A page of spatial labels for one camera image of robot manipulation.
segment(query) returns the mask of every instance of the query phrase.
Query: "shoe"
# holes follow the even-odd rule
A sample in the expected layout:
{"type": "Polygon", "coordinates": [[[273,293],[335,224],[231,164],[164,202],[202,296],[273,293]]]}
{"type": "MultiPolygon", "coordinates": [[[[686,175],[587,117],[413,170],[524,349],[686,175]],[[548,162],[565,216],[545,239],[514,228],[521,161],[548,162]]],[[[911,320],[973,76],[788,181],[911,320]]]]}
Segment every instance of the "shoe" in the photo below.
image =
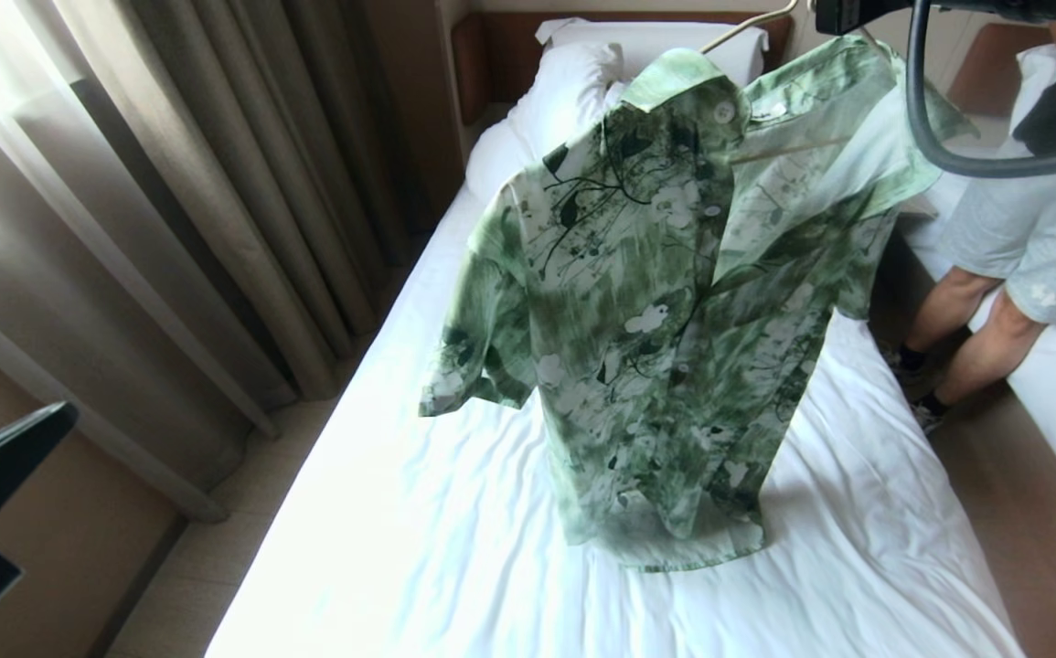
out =
{"type": "Polygon", "coordinates": [[[921,401],[909,405],[909,410],[913,412],[913,419],[917,420],[917,426],[922,429],[922,433],[926,437],[942,425],[943,416],[939,416],[937,413],[930,411],[921,401]]]}
{"type": "Polygon", "coordinates": [[[919,370],[907,370],[907,368],[901,363],[901,355],[897,354],[895,346],[886,344],[884,341],[878,341],[878,351],[882,353],[882,358],[886,359],[886,365],[888,365],[889,371],[894,374],[894,378],[901,387],[908,389],[913,387],[913,384],[921,382],[921,368],[919,368],[919,370]]]}

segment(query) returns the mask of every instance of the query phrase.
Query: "white pillow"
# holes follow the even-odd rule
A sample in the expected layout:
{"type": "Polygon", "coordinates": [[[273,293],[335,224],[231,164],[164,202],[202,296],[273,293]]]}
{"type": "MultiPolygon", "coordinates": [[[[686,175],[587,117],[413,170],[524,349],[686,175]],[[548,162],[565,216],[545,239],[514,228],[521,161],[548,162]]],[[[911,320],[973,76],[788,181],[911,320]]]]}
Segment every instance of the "white pillow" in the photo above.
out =
{"type": "Polygon", "coordinates": [[[508,112],[511,128],[543,158],[600,118],[604,93],[621,78],[617,43],[569,43],[544,53],[535,82],[508,112]]]}
{"type": "Polygon", "coordinates": [[[490,203],[504,183],[534,162],[528,145],[511,129],[511,121],[503,119],[491,126],[474,143],[467,161],[467,188],[490,203]]]}
{"type": "MultiPolygon", "coordinates": [[[[702,49],[735,25],[698,22],[590,22],[583,18],[544,21],[535,40],[549,46],[582,41],[620,43],[624,50],[624,77],[636,78],[662,53],[673,49],[702,49]]],[[[750,26],[706,54],[732,82],[747,87],[762,74],[767,33],[750,26]]]]}
{"type": "Polygon", "coordinates": [[[1019,84],[1019,95],[1012,108],[1012,128],[1008,134],[1016,132],[1016,126],[1027,117],[1027,113],[1036,107],[1043,91],[1055,84],[1056,80],[1056,46],[1055,43],[1037,45],[1036,49],[1022,51],[1016,55],[1019,59],[1019,72],[1022,82],[1019,84]]]}
{"type": "Polygon", "coordinates": [[[617,43],[572,43],[544,53],[531,89],[474,145],[467,161],[469,190],[490,201],[525,166],[589,128],[608,109],[606,93],[620,77],[617,43]]]}

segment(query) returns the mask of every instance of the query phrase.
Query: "black hose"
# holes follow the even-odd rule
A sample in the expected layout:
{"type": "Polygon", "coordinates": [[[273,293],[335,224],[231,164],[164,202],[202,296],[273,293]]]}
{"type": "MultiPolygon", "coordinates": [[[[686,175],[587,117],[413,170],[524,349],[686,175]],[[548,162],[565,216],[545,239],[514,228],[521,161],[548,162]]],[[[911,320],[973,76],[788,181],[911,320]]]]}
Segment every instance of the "black hose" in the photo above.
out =
{"type": "Polygon", "coordinates": [[[909,58],[905,64],[905,105],[909,130],[917,149],[941,170],[974,178],[1022,178],[1027,175],[1056,173],[1056,155],[1033,158],[981,159],[966,158],[942,146],[930,128],[930,115],[925,109],[925,29],[930,17],[930,0],[913,0],[913,16],[909,20],[909,58]]]}

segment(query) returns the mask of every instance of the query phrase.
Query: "wooden headboard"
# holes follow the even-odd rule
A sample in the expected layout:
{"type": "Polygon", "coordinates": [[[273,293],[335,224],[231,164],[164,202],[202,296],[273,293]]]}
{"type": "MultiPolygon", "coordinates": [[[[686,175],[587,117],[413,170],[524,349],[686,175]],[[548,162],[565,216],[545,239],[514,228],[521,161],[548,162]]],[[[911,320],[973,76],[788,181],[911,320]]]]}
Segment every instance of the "wooden headboard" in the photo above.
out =
{"type": "Polygon", "coordinates": [[[1052,42],[1045,26],[991,23],[980,30],[946,98],[970,115],[1012,116],[1019,95],[1016,55],[1052,42]]]}
{"type": "MultiPolygon", "coordinates": [[[[552,18],[581,17],[589,21],[686,21],[736,24],[750,12],[515,12],[468,14],[453,26],[451,43],[458,82],[458,108],[467,126],[482,116],[487,104],[513,104],[535,79],[544,46],[535,29],[552,18]]],[[[759,25],[767,31],[766,71],[784,61],[792,36],[791,17],[759,25]]]]}

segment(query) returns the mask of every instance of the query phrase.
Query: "leg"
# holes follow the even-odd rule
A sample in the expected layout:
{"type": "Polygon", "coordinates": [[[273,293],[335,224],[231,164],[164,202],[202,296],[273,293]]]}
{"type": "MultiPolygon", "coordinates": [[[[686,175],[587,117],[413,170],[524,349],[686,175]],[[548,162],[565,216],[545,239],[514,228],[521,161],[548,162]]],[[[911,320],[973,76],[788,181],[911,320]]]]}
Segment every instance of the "leg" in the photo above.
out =
{"type": "Polygon", "coordinates": [[[1019,311],[1006,290],[996,297],[986,324],[963,342],[950,361],[950,370],[934,395],[945,405],[961,401],[972,393],[1011,375],[1036,344],[1045,324],[1019,311]]]}
{"type": "Polygon", "coordinates": [[[983,295],[1000,282],[989,276],[973,275],[958,266],[950,267],[950,271],[925,296],[913,326],[905,337],[905,349],[916,353],[930,351],[935,342],[962,328],[978,311],[983,295]]]}

